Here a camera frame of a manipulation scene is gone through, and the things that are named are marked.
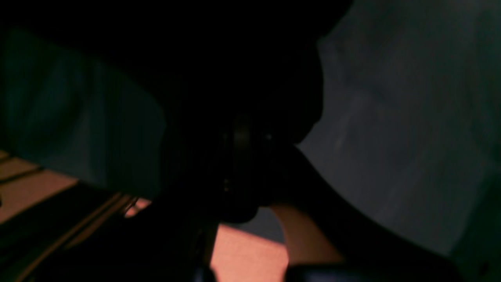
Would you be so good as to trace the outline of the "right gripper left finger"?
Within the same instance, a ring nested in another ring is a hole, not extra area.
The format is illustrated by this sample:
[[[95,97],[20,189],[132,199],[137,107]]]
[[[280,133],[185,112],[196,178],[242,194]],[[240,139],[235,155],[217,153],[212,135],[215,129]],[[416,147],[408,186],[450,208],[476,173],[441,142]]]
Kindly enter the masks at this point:
[[[222,123],[206,152],[136,216],[52,255],[37,282],[216,282],[220,222],[243,221],[243,119]]]

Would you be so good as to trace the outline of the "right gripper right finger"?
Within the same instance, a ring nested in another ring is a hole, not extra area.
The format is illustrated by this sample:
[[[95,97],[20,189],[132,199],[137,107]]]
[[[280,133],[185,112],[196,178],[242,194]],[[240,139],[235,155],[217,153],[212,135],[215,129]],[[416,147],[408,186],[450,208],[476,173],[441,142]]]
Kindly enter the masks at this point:
[[[343,199],[301,151],[268,123],[253,122],[254,202],[290,200],[345,258],[340,265],[289,267],[287,282],[463,282],[448,259],[375,223]]]

